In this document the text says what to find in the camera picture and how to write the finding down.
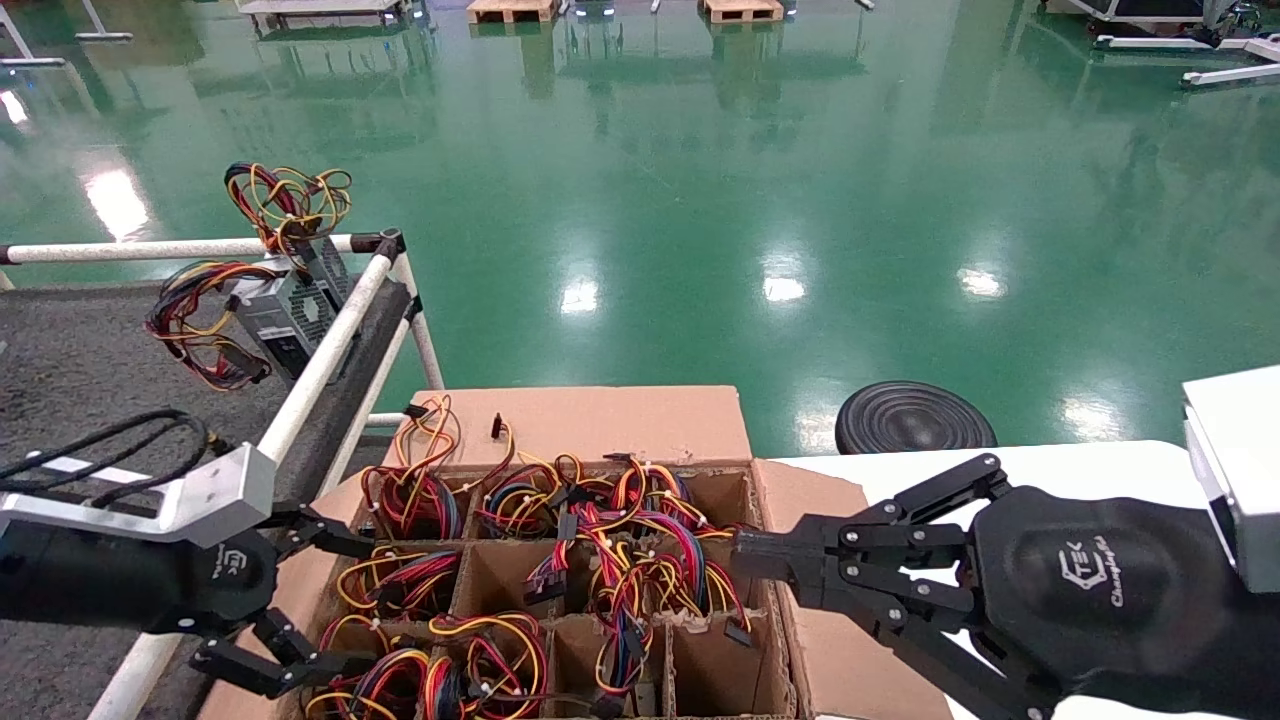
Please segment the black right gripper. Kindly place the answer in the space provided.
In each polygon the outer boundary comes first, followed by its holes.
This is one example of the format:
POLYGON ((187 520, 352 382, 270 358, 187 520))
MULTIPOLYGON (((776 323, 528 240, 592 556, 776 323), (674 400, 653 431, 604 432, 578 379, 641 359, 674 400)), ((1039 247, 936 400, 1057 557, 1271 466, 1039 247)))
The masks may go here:
POLYGON ((1002 462, 982 454, 847 518, 741 530, 733 565, 849 619, 978 719, 1051 719, 1056 696, 1277 716, 1277 596, 1247 589, 1206 511, 1007 492, 1002 462), (993 502, 970 537, 936 523, 979 500, 993 502), (978 628, 972 592, 874 565, 970 553, 978 628), (951 641, 960 630, 1006 676, 951 641))

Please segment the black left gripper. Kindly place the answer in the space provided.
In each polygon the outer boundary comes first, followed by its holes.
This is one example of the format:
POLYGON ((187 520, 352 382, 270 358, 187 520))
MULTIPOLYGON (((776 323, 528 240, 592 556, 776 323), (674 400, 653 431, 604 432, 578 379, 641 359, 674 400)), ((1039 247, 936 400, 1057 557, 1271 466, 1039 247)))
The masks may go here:
POLYGON ((310 505, 275 505, 266 530, 201 548, 14 521, 3 532, 3 619, 148 634, 224 635, 248 624, 269 656, 206 639, 193 670, 269 700, 369 673, 372 653, 320 650, 279 609, 276 562, 306 548, 366 560, 375 539, 310 505))

